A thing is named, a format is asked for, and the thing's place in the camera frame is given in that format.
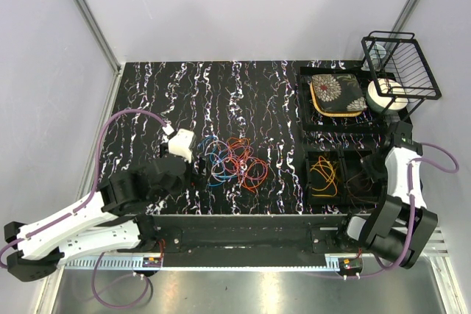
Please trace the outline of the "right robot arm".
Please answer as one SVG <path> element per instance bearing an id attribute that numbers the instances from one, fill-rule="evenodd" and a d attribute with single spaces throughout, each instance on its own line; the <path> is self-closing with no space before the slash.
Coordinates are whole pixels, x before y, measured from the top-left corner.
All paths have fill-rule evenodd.
<path id="1" fill-rule="evenodd" d="M 334 234 L 338 250 L 347 253 L 359 246 L 392 265 L 415 264 L 438 224 L 420 189 L 422 156 L 422 144 L 412 139 L 412 125 L 399 121 L 389 127 L 377 151 L 361 158 L 366 175 L 386 183 L 386 194 L 368 218 L 352 216 Z"/>

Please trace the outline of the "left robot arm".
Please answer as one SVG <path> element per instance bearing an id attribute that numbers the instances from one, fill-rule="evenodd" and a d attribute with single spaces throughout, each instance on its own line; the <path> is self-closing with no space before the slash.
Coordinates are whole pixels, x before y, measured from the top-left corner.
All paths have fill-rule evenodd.
<path id="1" fill-rule="evenodd" d="M 164 240 L 146 208 L 168 196 L 177 198 L 207 180 L 204 159 L 193 165 L 173 154 L 118 172 L 43 220 L 6 224 L 1 268 L 22 282 L 32 282 L 91 254 L 159 250 Z"/>

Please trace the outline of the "black bin middle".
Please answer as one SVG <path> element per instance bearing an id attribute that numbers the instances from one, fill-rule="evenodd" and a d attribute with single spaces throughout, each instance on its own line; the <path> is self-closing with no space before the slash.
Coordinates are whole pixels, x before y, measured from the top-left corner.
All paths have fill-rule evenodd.
<path id="1" fill-rule="evenodd" d="M 360 159 L 371 153 L 365 149 L 343 151 L 347 202 L 355 207 L 375 207 L 383 195 L 382 184 L 372 182 L 361 167 Z"/>

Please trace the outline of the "black bin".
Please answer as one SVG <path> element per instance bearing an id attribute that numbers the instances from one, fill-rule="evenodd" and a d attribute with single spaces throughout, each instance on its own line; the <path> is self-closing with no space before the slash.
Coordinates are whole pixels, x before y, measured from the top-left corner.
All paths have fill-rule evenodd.
<path id="1" fill-rule="evenodd" d="M 311 206 L 342 201 L 346 189 L 339 150 L 306 152 L 304 192 L 305 202 Z"/>
<path id="2" fill-rule="evenodd" d="M 382 184 L 372 182 L 361 167 L 360 159 L 371 153 L 365 149 L 343 151 L 347 202 L 355 207 L 375 207 L 383 195 Z"/>

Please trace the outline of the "black tray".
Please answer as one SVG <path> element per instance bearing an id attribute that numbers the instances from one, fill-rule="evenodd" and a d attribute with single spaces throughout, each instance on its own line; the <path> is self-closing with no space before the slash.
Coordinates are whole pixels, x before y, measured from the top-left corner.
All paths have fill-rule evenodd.
<path id="1" fill-rule="evenodd" d="M 303 66 L 297 75 L 297 105 L 300 111 L 302 129 L 305 132 L 338 132 L 353 134 L 382 134 L 391 123 L 394 115 L 386 115 L 371 110 L 368 106 L 359 116 L 352 118 L 330 118 L 318 113 L 313 105 L 309 82 L 316 74 L 353 74 L 366 98 L 369 84 L 365 72 L 359 68 L 315 68 Z"/>

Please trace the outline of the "black bin left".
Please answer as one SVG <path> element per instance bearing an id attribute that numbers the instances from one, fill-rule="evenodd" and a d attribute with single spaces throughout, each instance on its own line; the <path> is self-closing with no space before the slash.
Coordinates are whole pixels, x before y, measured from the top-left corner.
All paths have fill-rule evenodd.
<path id="1" fill-rule="evenodd" d="M 311 206 L 342 201 L 346 189 L 339 150 L 306 152 L 304 192 L 305 202 Z"/>

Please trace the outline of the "white plate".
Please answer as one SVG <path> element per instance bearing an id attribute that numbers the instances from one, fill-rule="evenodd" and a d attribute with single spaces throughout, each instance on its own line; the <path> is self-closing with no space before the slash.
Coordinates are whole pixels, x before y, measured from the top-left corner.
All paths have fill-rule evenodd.
<path id="1" fill-rule="evenodd" d="M 392 114 L 401 111 L 408 105 L 408 99 L 403 86 L 392 79 L 378 79 L 380 92 L 378 93 L 375 82 L 371 81 L 366 92 L 368 107 L 377 113 Z"/>

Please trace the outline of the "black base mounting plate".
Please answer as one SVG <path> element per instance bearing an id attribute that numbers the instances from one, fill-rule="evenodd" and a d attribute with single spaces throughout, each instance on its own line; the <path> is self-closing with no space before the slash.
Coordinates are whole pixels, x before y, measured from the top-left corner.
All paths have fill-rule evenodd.
<path id="1" fill-rule="evenodd" d="M 142 251 L 167 254 L 197 248 L 291 248 L 302 251 L 349 251 L 364 247 L 347 236 L 350 214 L 318 215 L 140 215 L 122 216 L 110 225 L 138 225 Z"/>

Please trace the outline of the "black marble pattern mat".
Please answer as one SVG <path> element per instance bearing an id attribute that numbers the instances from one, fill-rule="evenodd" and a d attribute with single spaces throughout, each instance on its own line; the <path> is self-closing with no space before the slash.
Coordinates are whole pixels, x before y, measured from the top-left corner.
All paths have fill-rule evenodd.
<path id="1" fill-rule="evenodd" d="M 164 119 L 196 135 L 195 154 L 215 163 L 207 185 L 147 207 L 150 215 L 369 213 L 347 195 L 305 202 L 307 151 L 365 149 L 379 135 L 303 132 L 297 61 L 127 63 L 100 157 L 102 179 L 155 159 Z"/>

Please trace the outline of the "floral black cushion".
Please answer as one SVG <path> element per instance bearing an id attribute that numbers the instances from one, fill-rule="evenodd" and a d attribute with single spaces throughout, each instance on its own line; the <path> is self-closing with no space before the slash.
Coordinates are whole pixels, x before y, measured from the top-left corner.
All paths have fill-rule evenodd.
<path id="1" fill-rule="evenodd" d="M 315 110 L 330 118 L 352 118 L 367 108 L 359 82 L 353 74 L 316 74 L 309 89 Z"/>

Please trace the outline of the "white cup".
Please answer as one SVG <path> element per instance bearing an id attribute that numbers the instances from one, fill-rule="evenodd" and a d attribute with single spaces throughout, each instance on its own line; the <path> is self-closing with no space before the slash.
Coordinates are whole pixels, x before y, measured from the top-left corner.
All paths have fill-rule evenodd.
<path id="1" fill-rule="evenodd" d="M 380 44 L 374 44 L 369 50 L 369 56 L 373 68 L 378 71 L 383 65 L 383 60 L 386 58 L 387 50 Z"/>

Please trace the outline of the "aluminium rail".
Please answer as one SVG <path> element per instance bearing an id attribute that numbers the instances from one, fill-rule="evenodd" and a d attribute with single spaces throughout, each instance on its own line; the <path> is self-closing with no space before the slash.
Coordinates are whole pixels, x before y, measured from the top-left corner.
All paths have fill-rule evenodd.
<path id="1" fill-rule="evenodd" d="M 333 227 L 322 227 L 320 236 L 308 236 L 308 249 L 271 246 L 223 246 L 180 248 L 175 253 L 107 253 L 102 259 L 97 255 L 69 260 L 66 269 L 74 270 L 133 270 L 133 271 L 307 271 L 338 272 L 344 268 L 342 261 L 351 260 L 355 252 L 339 252 L 327 237 Z"/>

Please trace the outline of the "left aluminium frame post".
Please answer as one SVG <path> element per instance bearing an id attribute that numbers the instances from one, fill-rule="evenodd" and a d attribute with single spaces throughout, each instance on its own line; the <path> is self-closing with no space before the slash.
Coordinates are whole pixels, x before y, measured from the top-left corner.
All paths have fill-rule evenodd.
<path id="1" fill-rule="evenodd" d="M 93 35 L 94 40 L 96 41 L 97 46 L 100 48 L 102 54 L 104 55 L 107 64 L 110 66 L 114 74 L 118 74 L 121 69 L 121 63 L 118 61 L 116 55 L 111 49 L 110 44 L 108 43 L 105 35 L 100 28 L 98 21 L 96 20 L 91 7 L 89 6 L 87 0 L 73 0 L 77 9 L 79 10 L 81 16 L 83 17 L 88 29 Z"/>

